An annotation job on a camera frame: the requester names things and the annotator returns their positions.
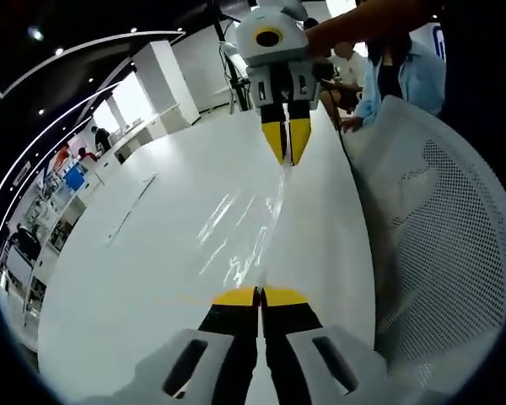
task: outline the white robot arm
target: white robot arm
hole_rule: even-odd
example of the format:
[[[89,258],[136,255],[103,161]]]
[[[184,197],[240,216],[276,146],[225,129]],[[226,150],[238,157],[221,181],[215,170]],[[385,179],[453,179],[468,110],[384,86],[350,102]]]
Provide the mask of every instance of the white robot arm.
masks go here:
[[[280,164],[286,154],[297,165],[310,139],[310,110],[319,84],[306,59],[308,41],[297,21],[308,14],[299,0],[260,0],[236,32],[238,52],[248,65],[253,101],[262,131]],[[283,104],[288,104],[289,148]]]

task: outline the white shirt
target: white shirt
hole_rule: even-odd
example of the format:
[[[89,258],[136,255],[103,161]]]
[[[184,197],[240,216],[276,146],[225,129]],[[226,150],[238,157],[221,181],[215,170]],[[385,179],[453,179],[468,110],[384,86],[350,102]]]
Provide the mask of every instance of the white shirt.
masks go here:
[[[353,53],[353,57],[349,60],[337,55],[332,55],[328,58],[330,62],[336,67],[339,72],[339,77],[344,84],[357,84],[363,87],[365,78],[366,60],[357,52]]]

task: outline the white mesh chair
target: white mesh chair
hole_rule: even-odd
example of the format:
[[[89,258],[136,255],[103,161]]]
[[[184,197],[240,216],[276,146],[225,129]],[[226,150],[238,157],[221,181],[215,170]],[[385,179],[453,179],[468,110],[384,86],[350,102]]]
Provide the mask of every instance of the white mesh chair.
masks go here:
[[[374,255],[375,348],[393,376],[456,392],[506,322],[506,193],[461,136],[393,97],[353,166]]]

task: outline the white curved table surface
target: white curved table surface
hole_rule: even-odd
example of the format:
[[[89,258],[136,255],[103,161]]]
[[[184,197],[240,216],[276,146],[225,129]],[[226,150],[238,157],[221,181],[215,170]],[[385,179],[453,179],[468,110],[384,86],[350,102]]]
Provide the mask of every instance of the white curved table surface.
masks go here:
[[[328,115],[320,107],[311,116],[309,145],[263,257],[266,283],[305,294],[325,326],[339,324],[372,348],[374,276],[362,207]],[[69,402],[110,395],[177,331],[198,328],[213,298],[239,284],[236,276],[256,285],[260,269],[229,271],[229,254],[258,234],[260,207],[277,195],[282,171],[254,111],[138,149],[78,221],[46,290],[38,356],[50,386]],[[198,248],[199,232],[226,196],[239,196],[241,208],[230,209]],[[252,196],[256,209],[233,233]],[[230,247],[202,271],[225,239]]]

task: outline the transparent plastic film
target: transparent plastic film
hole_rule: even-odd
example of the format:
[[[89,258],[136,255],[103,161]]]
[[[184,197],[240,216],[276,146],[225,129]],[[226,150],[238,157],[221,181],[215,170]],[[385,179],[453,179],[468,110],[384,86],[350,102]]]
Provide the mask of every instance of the transparent plastic film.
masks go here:
[[[199,275],[223,275],[223,287],[263,286],[266,252],[272,242],[291,174],[284,161],[273,194],[258,195],[241,188],[228,193],[213,210],[196,237],[192,265]]]

